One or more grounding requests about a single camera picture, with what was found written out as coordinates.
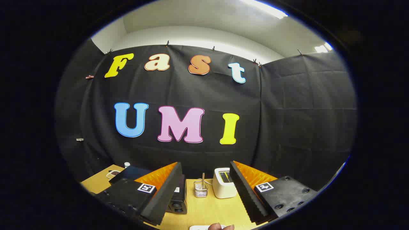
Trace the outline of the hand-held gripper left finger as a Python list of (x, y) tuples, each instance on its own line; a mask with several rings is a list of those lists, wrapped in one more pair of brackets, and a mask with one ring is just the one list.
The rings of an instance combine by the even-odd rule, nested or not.
[(182, 176), (175, 162), (148, 172), (128, 166), (109, 180), (96, 199), (131, 221), (160, 225)]

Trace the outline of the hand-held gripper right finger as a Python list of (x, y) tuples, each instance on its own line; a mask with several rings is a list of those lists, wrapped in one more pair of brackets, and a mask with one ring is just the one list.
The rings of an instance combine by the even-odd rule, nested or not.
[(316, 190), (290, 176), (276, 178), (237, 161), (230, 163), (230, 176), (255, 224), (278, 219), (317, 195)]

